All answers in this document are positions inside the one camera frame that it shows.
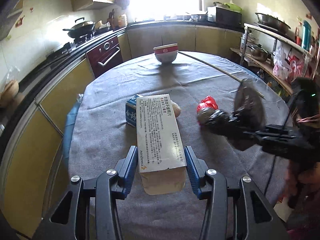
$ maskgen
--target oven handle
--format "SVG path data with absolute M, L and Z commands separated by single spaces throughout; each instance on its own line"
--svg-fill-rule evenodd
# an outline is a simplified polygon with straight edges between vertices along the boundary
M 118 49 L 118 51 L 115 52 L 105 63 L 98 62 L 98 64 L 99 64 L 100 66 L 102 66 L 102 67 L 105 67 L 105 66 L 110 62 L 110 60 L 112 60 L 113 57 L 120 52 L 120 48 L 119 48 L 119 47 L 116 47 L 116 48 Z

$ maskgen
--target gray tablecloth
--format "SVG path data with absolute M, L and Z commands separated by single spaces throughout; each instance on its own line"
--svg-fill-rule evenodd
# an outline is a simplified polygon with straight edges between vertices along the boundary
M 282 124 L 288 108 L 262 80 L 239 65 L 209 54 L 187 52 L 216 65 L 240 79 L 251 78 L 264 95 L 267 123 Z M 70 176 L 83 179 L 99 176 L 125 158 L 131 145 L 137 145 L 136 129 L 125 122 L 125 103 L 135 94 L 143 96 L 169 93 L 182 108 L 177 118 L 183 146 L 192 146 L 226 177 L 249 175 L 263 191 L 270 175 L 273 156 L 259 146 L 241 152 L 222 136 L 201 131 L 196 107 L 207 95 L 220 109 L 231 112 L 239 82 L 197 60 L 178 54 L 171 65 L 160 65 L 154 55 L 127 61 L 97 78 L 85 90 L 69 156 Z M 275 203 L 284 185 L 287 161 L 276 159 L 267 198 Z M 137 171 L 131 193 L 117 201 L 124 239 L 198 239 L 204 218 L 205 201 L 197 200 L 187 178 L 181 192 L 147 195 Z

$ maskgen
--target microwave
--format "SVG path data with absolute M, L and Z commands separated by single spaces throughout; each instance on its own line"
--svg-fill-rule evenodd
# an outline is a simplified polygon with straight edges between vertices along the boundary
M 208 21 L 241 27 L 242 14 L 220 7 L 208 7 Z

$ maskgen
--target black countertop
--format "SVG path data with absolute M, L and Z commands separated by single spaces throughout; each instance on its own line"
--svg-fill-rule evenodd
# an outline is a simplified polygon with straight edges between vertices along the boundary
M 3 134 L 0 136 L 0 162 L 2 160 L 7 143 L 14 132 L 20 118 L 25 111 L 32 104 L 37 94 L 52 80 L 61 70 L 70 65 L 75 59 L 84 55 L 89 50 L 98 46 L 102 42 L 126 31 L 126 29 L 135 29 L 144 26 L 157 26 L 157 25 L 170 25 L 170 24 L 182 24 L 182 25 L 201 25 L 215 28 L 221 28 L 236 32 L 244 32 L 244 28 L 237 28 L 228 25 L 222 25 L 215 22 L 190 22 L 190 21 L 154 21 L 154 22 L 142 22 L 134 23 L 127 27 L 118 29 L 116 31 L 110 31 L 93 37 L 91 40 L 73 49 L 65 56 L 54 59 L 45 60 L 35 67 L 22 81 L 19 82 L 19 92 L 25 95 L 23 101 L 19 104 L 10 120 L 6 123 Z

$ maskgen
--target blue gripper pad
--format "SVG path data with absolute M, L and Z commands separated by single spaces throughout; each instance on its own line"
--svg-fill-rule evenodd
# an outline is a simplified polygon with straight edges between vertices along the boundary
M 119 160 L 115 167 L 119 173 L 119 178 L 115 189 L 117 199 L 125 199 L 130 193 L 137 164 L 138 148 L 136 146 L 131 146 L 127 157 Z
M 212 186 L 206 182 L 205 171 L 208 169 L 204 160 L 198 159 L 191 146 L 184 148 L 187 161 L 187 172 L 190 179 L 192 191 L 198 199 L 208 199 Z

